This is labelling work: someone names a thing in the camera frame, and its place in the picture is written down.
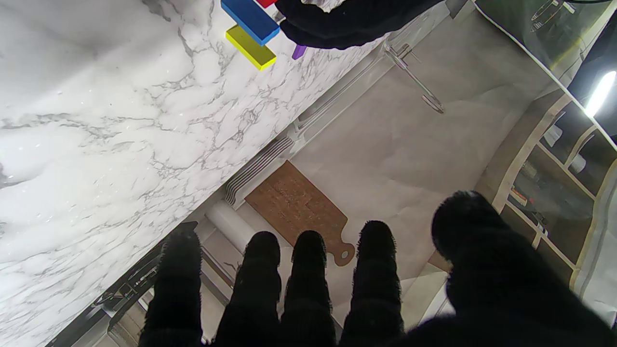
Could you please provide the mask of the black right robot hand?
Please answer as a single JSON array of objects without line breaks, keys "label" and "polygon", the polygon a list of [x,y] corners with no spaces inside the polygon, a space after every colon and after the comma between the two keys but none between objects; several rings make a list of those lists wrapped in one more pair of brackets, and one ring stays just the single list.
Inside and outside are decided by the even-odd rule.
[{"label": "black right robot hand", "polygon": [[138,344],[141,347],[614,347],[616,334],[573,294],[531,244],[476,191],[457,191],[434,214],[430,234],[452,264],[453,314],[405,331],[390,228],[360,232],[350,310],[336,337],[324,241],[296,241],[283,314],[280,247],[269,231],[251,237],[212,341],[202,342],[201,246],[195,224],[164,242]]}]

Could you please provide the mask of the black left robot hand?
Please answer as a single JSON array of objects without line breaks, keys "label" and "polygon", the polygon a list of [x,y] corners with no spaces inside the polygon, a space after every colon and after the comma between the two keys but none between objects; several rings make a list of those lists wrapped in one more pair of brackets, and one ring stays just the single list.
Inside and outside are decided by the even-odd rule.
[{"label": "black left robot hand", "polygon": [[438,0],[345,0],[326,12],[300,0],[278,0],[281,31],[300,46],[317,49],[360,47],[398,31]]}]

